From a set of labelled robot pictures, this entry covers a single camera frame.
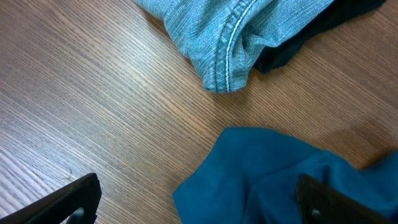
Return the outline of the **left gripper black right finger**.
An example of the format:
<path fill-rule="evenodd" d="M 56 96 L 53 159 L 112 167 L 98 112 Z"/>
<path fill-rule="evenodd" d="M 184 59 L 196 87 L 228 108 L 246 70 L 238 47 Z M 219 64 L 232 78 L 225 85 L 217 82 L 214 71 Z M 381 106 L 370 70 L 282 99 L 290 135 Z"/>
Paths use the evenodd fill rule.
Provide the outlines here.
<path fill-rule="evenodd" d="M 302 174 L 296 200 L 303 224 L 393 224 L 385 216 Z"/>

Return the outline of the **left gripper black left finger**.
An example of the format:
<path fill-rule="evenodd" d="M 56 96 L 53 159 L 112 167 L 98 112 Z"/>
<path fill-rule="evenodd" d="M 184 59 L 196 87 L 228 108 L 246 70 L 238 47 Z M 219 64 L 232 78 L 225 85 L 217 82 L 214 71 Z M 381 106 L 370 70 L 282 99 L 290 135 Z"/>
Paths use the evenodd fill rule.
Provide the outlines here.
<path fill-rule="evenodd" d="M 94 224 L 101 199 L 98 176 L 89 173 L 46 197 L 4 217 L 2 224 Z"/>

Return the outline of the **dark blue polo shirt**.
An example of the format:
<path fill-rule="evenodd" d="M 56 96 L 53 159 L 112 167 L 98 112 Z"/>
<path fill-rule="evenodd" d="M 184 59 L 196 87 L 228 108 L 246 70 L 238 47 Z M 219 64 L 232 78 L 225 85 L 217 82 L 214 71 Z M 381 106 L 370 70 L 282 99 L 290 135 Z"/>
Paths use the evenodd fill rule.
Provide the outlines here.
<path fill-rule="evenodd" d="M 330 151 L 264 128 L 226 128 L 173 199 L 183 223 L 300 223 L 301 174 L 397 220 L 396 152 L 357 170 Z"/>

